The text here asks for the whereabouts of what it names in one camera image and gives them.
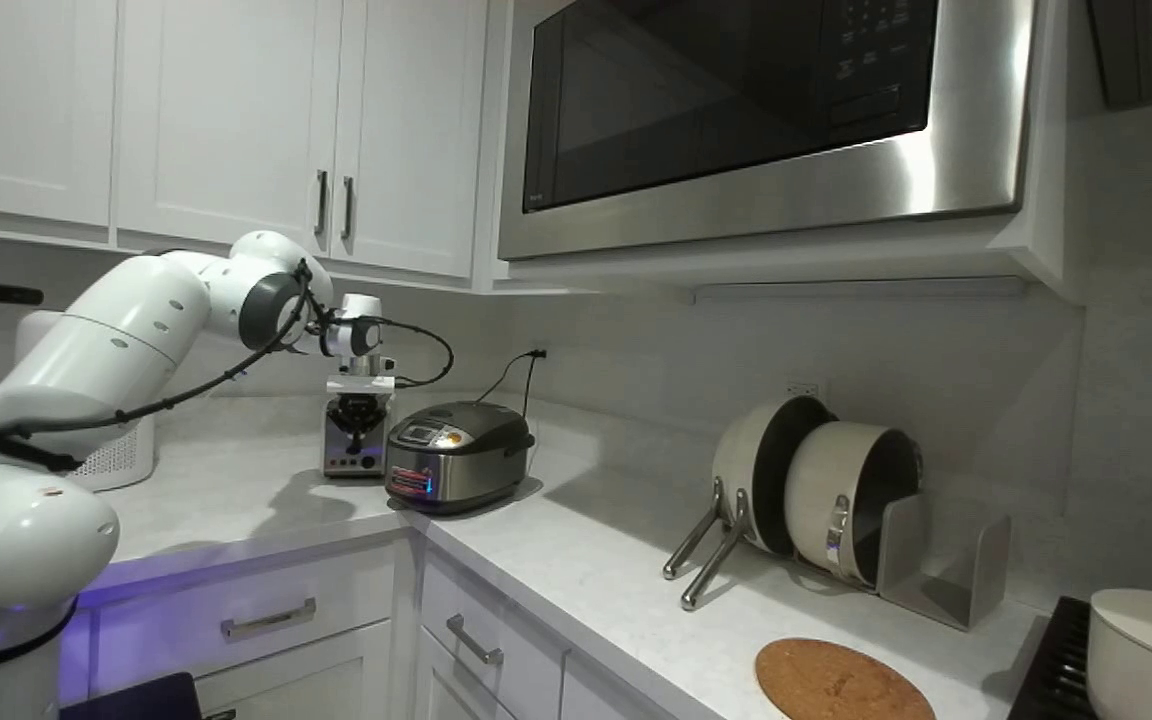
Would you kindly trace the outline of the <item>white drawer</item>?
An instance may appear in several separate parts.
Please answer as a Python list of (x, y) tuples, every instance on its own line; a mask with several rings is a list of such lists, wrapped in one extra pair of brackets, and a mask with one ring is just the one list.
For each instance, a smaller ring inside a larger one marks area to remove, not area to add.
[[(476, 642), (488, 650), (502, 647), (502, 666), (482, 664), (448, 632), (445, 620), (456, 614), (465, 617), (467, 632)], [(420, 623), (513, 717), (558, 720), (562, 641), (511, 597), (438, 550), (429, 550), (424, 559)]]
[[(396, 561), (387, 544), (296, 560), (266, 559), (141, 579), (84, 594), (88, 692), (109, 694), (174, 673), (204, 676), (391, 616)], [(314, 620), (227, 643), (238, 623), (317, 600)]]

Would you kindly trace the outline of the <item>silver black rice cooker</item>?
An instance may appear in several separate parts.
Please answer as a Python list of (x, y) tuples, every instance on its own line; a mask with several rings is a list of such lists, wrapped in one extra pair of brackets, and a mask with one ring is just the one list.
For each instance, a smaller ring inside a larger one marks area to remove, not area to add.
[(384, 487), (407, 509), (473, 511), (516, 492), (526, 479), (531, 447), (529, 420), (511, 407), (486, 401), (429, 406), (391, 430)]

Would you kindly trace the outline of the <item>upper cabinet door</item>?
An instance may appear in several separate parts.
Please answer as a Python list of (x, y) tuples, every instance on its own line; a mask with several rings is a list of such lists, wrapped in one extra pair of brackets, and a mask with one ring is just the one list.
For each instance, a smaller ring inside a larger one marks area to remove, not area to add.
[(471, 276), (488, 13), (490, 0), (343, 0), (333, 259)]
[(334, 176), (342, 17), (343, 0), (126, 0), (120, 232), (279, 232), (325, 255), (316, 170)]
[(109, 222), (116, 0), (0, 0), (0, 213)]

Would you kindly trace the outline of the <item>cream saucepan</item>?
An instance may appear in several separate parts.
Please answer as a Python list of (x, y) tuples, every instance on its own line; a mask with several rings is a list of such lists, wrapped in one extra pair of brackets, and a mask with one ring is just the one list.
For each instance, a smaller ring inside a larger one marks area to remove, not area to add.
[(884, 511), (922, 488), (922, 448), (900, 429), (827, 420), (795, 452), (785, 520), (796, 558), (850, 585), (877, 585)]

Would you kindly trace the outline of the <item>white upper cabinet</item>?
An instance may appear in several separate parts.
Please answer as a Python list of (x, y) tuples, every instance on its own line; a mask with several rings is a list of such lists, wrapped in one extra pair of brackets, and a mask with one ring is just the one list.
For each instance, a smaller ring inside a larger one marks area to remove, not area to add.
[(282, 232), (339, 275), (503, 290), (509, 0), (0, 0), (0, 240)]

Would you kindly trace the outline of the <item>cream frying pan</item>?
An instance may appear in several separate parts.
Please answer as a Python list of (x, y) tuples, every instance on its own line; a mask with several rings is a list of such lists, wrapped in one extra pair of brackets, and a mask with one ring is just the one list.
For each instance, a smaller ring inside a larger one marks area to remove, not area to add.
[(662, 568), (664, 579), (677, 579), (708, 529), (722, 525), (722, 541), (681, 596), (684, 611), (698, 609), (708, 584), (742, 541), (776, 558), (794, 556), (785, 510), (788, 469), (808, 435), (831, 420), (838, 416), (823, 401), (797, 395), (755, 407), (723, 429), (710, 468), (707, 509)]

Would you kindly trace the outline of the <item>microwave door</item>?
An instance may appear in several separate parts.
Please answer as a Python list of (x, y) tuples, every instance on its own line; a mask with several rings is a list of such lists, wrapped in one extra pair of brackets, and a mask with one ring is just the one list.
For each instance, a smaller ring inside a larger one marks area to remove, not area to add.
[(826, 146), (833, 0), (573, 0), (532, 29), (522, 209)]

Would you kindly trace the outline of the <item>cream pot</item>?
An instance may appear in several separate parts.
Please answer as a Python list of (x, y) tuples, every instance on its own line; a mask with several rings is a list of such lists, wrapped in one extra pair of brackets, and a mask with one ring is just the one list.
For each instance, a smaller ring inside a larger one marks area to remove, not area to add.
[(1111, 630), (1092, 609), (1087, 688), (1100, 720), (1152, 720), (1152, 651)]

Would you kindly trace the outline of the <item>lower cabinet door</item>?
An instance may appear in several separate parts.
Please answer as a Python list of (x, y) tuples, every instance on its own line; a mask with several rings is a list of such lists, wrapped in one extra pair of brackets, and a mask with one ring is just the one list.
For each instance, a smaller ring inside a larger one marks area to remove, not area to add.
[(497, 720), (493, 694), (426, 630), (419, 634), (414, 720)]
[(202, 676), (204, 720), (388, 720), (392, 623)]

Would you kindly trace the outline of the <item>round cork trivet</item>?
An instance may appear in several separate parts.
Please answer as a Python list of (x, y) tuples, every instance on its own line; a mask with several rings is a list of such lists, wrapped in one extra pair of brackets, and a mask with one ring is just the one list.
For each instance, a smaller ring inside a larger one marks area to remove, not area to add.
[(909, 679), (842, 644), (773, 641), (756, 653), (755, 676), (788, 720), (935, 720)]

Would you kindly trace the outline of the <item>white perforated appliance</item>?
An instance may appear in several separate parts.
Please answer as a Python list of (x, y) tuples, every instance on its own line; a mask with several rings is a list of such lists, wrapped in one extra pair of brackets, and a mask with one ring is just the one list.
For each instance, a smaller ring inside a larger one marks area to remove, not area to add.
[[(14, 363), (18, 366), (60, 318), (59, 311), (32, 311), (15, 329)], [(88, 456), (84, 464), (67, 473), (70, 482), (93, 493), (126, 488), (150, 478), (156, 469), (156, 419), (138, 420), (136, 427), (105, 444)]]

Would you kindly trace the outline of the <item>cabinet door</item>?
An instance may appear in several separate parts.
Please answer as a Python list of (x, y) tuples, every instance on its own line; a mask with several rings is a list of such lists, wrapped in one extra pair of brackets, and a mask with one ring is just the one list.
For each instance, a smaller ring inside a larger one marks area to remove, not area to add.
[(202, 676), (204, 720), (388, 720), (392, 623)]
[(334, 176), (342, 17), (343, 0), (126, 0), (120, 232), (279, 232), (325, 255), (316, 170)]
[(419, 634), (414, 720), (497, 720), (493, 694), (426, 630)]
[(490, 0), (343, 0), (333, 259), (471, 276), (488, 13)]
[(0, 0), (0, 213), (109, 222), (116, 0)]

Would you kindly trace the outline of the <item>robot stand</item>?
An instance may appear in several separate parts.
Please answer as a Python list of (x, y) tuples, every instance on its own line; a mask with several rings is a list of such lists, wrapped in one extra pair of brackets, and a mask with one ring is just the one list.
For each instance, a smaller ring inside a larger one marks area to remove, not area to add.
[(174, 673), (61, 708), (58, 720), (202, 720), (195, 679)]

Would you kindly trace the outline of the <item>grey pan rack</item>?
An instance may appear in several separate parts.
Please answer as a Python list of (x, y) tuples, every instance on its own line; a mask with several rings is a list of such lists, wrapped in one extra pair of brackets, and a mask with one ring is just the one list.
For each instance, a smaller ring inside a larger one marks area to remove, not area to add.
[(799, 552), (781, 560), (791, 569), (820, 582), (882, 598), (901, 609), (915, 612), (960, 632), (988, 617), (1005, 601), (1011, 548), (1011, 518), (998, 514), (980, 524), (972, 543), (948, 559), (945, 568), (929, 573), (923, 562), (929, 553), (932, 520), (924, 495), (901, 498), (882, 511), (877, 579), (844, 579), (810, 564)]

